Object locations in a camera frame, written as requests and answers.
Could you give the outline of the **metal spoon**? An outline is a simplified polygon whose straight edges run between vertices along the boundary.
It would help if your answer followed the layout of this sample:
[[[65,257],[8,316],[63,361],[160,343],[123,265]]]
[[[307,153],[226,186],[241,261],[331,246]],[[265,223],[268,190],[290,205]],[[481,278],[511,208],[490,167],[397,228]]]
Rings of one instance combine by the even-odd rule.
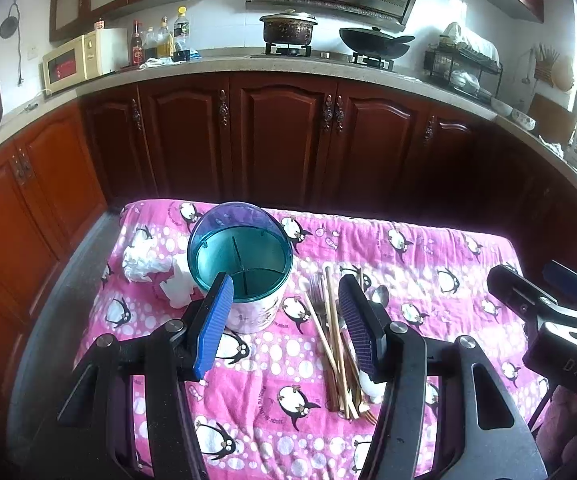
[[[389,290],[385,285],[377,286],[371,295],[371,300],[374,304],[380,304],[383,308],[387,308],[389,304]]]

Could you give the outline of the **fork with wooden handle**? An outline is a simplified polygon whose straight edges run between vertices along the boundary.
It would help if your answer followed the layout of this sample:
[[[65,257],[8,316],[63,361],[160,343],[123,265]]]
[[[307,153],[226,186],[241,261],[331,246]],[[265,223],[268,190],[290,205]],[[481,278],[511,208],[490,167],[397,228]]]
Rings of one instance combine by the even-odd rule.
[[[341,406],[336,377],[336,362],[333,348],[331,348],[331,338],[329,338],[328,335],[322,274],[320,272],[315,272],[311,278],[309,278],[309,298],[314,313],[317,315],[317,322],[322,328],[322,347],[324,348],[323,353],[325,357],[324,377],[326,384],[327,407],[331,412],[339,412]]]

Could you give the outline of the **floral utensil holder teal rim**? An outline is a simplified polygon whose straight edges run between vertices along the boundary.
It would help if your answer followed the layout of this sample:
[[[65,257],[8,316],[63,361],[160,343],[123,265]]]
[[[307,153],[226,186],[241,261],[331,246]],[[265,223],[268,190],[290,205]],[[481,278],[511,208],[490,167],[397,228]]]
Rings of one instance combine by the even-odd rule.
[[[191,232],[188,265],[206,292],[219,273],[233,281],[233,304],[226,327],[239,334],[261,332],[279,310],[293,270],[293,245],[267,211],[229,202],[205,212]]]

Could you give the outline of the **wooden chopstick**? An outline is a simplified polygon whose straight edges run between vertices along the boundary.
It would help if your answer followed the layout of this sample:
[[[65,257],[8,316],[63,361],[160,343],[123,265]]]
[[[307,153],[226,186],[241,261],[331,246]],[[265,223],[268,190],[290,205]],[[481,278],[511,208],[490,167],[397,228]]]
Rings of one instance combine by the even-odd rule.
[[[359,418],[357,409],[352,403],[350,391],[343,391],[343,384],[338,373],[337,360],[331,341],[329,341],[327,333],[327,317],[325,310],[325,301],[323,297],[322,287],[317,284],[310,284],[305,302],[309,308],[312,321],[317,336],[319,336],[320,344],[325,355],[324,365],[326,373],[326,388],[328,395],[328,409],[331,412],[338,412],[343,415],[343,418],[354,420]]]
[[[336,377],[339,385],[340,406],[346,419],[351,419],[351,411],[348,401],[348,384],[346,378],[345,361],[343,360],[343,344],[340,339],[338,314],[335,304],[333,287],[331,287],[331,269],[323,268],[324,299],[327,314],[328,331],[331,335],[331,348],[333,348],[336,362]]]

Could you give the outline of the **lower wooden kitchen cabinets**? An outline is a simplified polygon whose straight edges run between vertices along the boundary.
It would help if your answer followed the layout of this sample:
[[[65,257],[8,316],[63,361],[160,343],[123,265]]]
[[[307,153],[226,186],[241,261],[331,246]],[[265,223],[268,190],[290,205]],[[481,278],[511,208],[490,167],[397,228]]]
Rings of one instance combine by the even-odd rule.
[[[145,197],[488,230],[531,278],[577,269],[577,176],[448,93],[272,72],[96,91],[0,136],[0,418],[69,257],[107,207]]]

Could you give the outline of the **crumpled white tissue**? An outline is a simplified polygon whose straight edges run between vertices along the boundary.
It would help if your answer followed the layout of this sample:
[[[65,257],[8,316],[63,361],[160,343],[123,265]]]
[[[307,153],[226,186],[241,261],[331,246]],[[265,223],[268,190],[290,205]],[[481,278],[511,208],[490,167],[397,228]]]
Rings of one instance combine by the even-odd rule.
[[[193,299],[196,283],[185,254],[163,259],[125,256],[121,269],[130,283],[150,284],[154,294],[172,309],[182,309]]]

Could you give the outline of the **dish rack with dishes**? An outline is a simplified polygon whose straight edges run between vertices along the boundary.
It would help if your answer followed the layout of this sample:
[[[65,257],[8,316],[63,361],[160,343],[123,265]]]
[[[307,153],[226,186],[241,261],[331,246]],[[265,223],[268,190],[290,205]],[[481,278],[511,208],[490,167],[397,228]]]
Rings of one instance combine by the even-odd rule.
[[[492,42],[452,22],[425,51],[423,70],[439,86],[490,104],[499,94],[503,64]]]

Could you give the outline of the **yellow cap oil bottle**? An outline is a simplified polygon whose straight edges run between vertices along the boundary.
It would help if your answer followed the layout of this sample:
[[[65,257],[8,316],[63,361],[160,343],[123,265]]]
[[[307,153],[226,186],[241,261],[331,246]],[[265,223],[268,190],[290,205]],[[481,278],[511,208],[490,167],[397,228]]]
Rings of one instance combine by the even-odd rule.
[[[185,6],[178,7],[178,16],[174,21],[174,62],[187,61],[190,58],[190,22]]]

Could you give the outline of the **dark sauce bottle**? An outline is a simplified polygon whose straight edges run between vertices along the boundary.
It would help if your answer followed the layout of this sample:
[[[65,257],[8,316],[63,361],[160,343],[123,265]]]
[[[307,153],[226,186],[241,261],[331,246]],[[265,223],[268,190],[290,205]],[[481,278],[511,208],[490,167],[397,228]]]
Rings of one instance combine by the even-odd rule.
[[[133,21],[133,32],[131,37],[131,65],[140,66],[144,62],[144,50],[142,40],[141,23],[138,20]]]

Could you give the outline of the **black wok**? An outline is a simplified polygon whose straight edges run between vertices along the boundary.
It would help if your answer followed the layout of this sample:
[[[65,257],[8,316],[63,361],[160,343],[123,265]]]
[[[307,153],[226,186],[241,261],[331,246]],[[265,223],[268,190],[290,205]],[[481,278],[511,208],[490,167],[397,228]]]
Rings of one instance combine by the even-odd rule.
[[[339,37],[343,44],[354,53],[392,61],[402,58],[410,49],[414,36],[391,36],[378,27],[345,27],[339,29]]]

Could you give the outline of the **cream microwave oven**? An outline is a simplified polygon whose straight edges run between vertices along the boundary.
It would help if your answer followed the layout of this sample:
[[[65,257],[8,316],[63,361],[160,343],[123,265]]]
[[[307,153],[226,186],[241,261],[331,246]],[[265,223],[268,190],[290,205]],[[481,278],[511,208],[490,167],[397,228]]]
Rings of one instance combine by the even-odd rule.
[[[60,92],[128,67],[128,32],[101,28],[66,41],[42,58],[44,88]]]

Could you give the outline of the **dark cooking pot with lid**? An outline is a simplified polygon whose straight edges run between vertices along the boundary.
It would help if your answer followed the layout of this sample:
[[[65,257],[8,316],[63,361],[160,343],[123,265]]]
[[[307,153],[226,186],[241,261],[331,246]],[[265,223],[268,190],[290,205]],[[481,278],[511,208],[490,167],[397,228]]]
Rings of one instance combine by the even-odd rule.
[[[313,15],[294,9],[262,15],[259,21],[264,24],[264,41],[267,44],[297,47],[311,44],[313,28],[317,26],[317,19]]]

